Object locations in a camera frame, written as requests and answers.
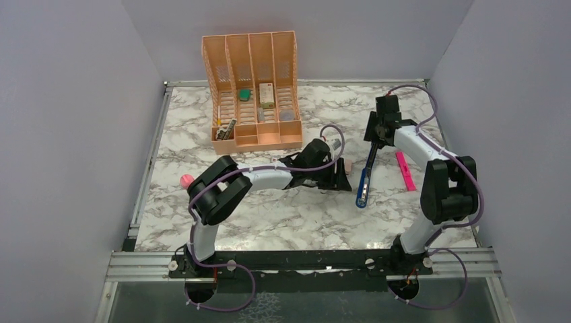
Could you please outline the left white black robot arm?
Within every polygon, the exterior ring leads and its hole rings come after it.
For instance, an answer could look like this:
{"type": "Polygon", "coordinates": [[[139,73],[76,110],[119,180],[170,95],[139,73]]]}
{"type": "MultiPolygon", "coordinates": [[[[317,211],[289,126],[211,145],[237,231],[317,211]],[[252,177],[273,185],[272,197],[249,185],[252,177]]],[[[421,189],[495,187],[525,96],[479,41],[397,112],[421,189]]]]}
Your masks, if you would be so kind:
{"type": "Polygon", "coordinates": [[[187,184],[189,213],[193,216],[186,267],[195,276],[211,270],[218,226],[235,211],[243,198],[258,190],[287,190],[305,186],[321,191],[352,190],[341,157],[342,140],[313,139],[302,151],[270,164],[240,164],[229,155],[217,159],[187,184]]]}

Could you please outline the blue stapler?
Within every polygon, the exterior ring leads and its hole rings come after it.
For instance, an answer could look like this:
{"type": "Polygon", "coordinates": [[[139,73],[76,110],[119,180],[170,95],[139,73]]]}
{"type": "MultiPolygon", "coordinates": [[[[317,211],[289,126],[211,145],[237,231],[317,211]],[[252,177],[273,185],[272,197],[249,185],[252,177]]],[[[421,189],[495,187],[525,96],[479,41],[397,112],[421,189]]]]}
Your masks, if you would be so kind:
{"type": "Polygon", "coordinates": [[[356,195],[356,206],[360,209],[365,208],[368,202],[370,179],[372,177],[372,170],[376,159],[377,151],[378,151],[378,144],[372,143],[366,160],[366,165],[362,169],[360,183],[356,195]]]}

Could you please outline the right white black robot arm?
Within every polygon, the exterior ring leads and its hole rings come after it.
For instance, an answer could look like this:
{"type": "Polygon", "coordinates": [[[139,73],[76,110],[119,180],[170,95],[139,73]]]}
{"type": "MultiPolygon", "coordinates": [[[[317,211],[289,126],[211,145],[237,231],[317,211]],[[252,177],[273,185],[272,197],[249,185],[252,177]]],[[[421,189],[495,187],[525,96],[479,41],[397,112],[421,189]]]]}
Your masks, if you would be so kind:
{"type": "Polygon", "coordinates": [[[423,254],[443,229],[454,227],[478,210],[476,163],[472,157],[446,150],[425,135],[415,121],[404,119],[399,99],[393,94],[376,98],[376,110],[369,115],[364,140],[371,146],[357,193],[359,208],[368,201],[378,150],[395,147],[424,171],[422,216],[395,239],[396,251],[388,257],[390,268],[404,274],[415,266],[415,256],[423,254]]]}

